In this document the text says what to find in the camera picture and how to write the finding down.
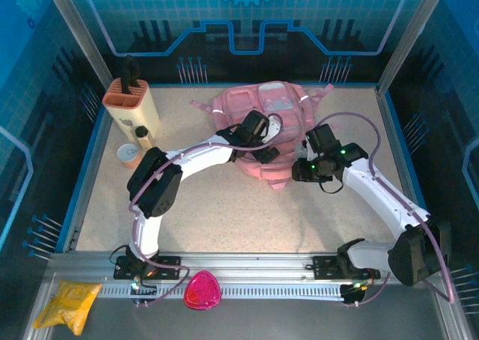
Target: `glass wall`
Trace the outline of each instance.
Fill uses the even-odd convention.
[[[478,17],[478,0],[439,1],[390,88],[427,208],[451,221],[453,268],[479,266]]]
[[[0,329],[20,339],[103,88],[51,0],[0,0],[0,13]]]
[[[73,0],[150,83],[377,82],[420,0]]]

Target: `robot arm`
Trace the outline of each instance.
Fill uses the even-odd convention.
[[[446,262],[451,252],[448,223],[434,218],[396,189],[357,144],[341,145],[327,124],[306,133],[306,139],[303,145],[308,156],[295,162],[293,179],[321,184],[336,177],[378,213],[396,240],[392,244],[357,239],[341,246],[338,263],[343,264],[343,273],[364,268],[391,271],[411,286],[440,270],[430,239],[417,218],[433,232]]]
[[[162,217],[173,206],[181,181],[210,166],[234,162],[247,153],[245,148],[266,144],[280,130],[281,122],[274,116],[267,118],[259,112],[252,111],[241,124],[219,130],[205,142],[189,148],[188,152],[180,149],[164,153],[158,148],[150,149],[126,186],[130,201],[160,166],[178,154],[185,155],[167,166],[161,178],[153,180],[136,203],[141,214],[137,228],[137,241],[141,253],[147,258],[152,258],[158,252],[158,234]],[[263,164],[273,161],[279,155],[276,148],[270,147],[251,153]],[[127,253],[130,252],[137,259],[141,259],[132,242],[133,240]]]

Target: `small cup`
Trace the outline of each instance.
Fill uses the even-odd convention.
[[[136,145],[128,143],[118,148],[117,157],[126,168],[136,169],[143,156]]]

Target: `enclosure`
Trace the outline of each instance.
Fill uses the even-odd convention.
[[[74,337],[32,328],[61,279],[103,284],[86,339],[475,339],[478,0],[1,0],[0,9],[3,339]],[[113,279],[109,262],[132,236],[133,169],[116,157],[128,139],[102,103],[127,55],[149,85],[164,151],[215,133],[191,100],[210,104],[228,88],[272,81],[334,85],[316,121],[358,112],[377,125],[380,171],[451,223],[458,300],[394,277],[360,309],[312,300],[344,283],[315,282],[305,268],[314,256],[360,237],[390,243],[390,230],[347,187],[327,195],[293,181],[274,191],[224,164],[181,183],[158,239],[161,253],[218,277],[222,310],[188,310],[184,288],[137,309],[131,281]],[[369,154],[376,145],[359,119],[329,125],[343,144]],[[439,274],[431,282],[445,289]]]

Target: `yellow snack bag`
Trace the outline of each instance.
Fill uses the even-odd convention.
[[[101,287],[101,284],[60,281],[57,296],[35,320],[33,328],[66,324],[73,334],[81,335],[90,308]]]

